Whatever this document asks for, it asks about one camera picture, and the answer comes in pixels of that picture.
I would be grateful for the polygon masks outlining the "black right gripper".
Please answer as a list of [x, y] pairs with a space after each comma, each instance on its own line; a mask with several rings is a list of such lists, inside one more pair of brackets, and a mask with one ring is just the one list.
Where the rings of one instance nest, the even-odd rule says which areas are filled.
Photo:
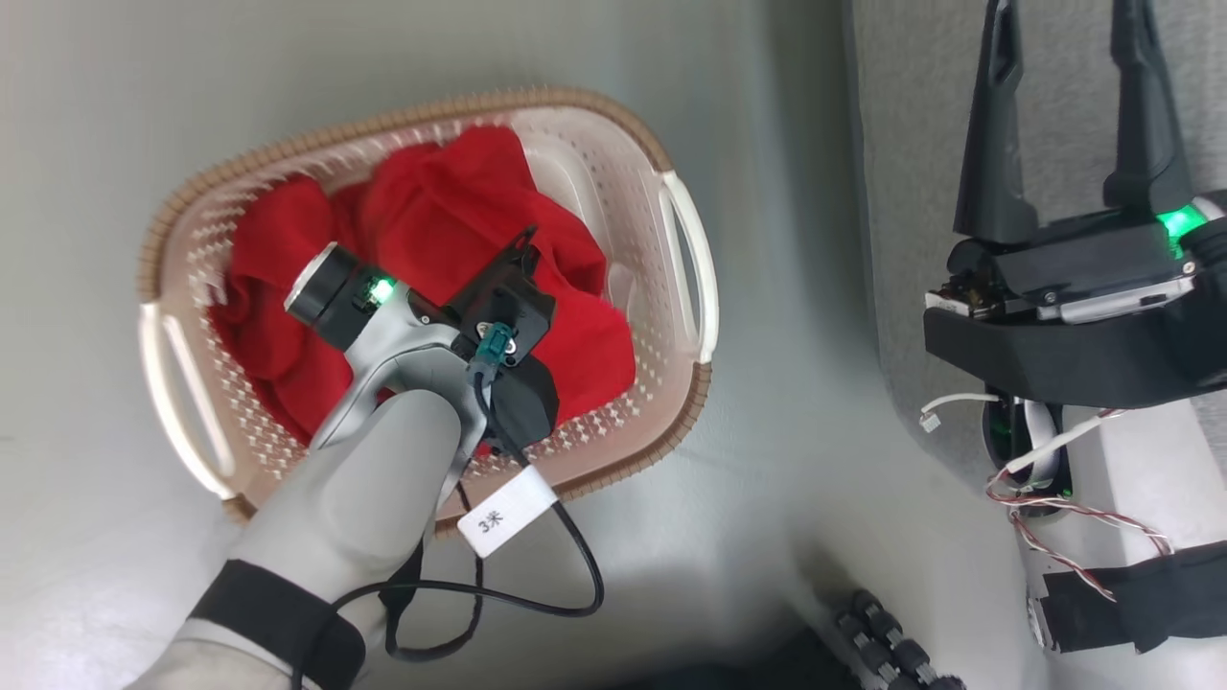
[[1118, 209], [1043, 226], [1018, 149], [1017, 6], [987, 1], [955, 212], [964, 237], [923, 331], [928, 354], [1009, 397], [1140, 409], [1225, 389], [1225, 195], [1191, 201], [1151, 1], [1113, 1], [1110, 56], [1103, 203]]

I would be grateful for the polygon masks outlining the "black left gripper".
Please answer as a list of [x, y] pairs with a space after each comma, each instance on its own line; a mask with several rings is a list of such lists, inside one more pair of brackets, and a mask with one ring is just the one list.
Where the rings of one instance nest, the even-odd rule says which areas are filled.
[[529, 449], [548, 438], [558, 424], [558, 392], [548, 368], [537, 359], [514, 367], [499, 367], [491, 387], [491, 410], [510, 442], [488, 432], [494, 451]]

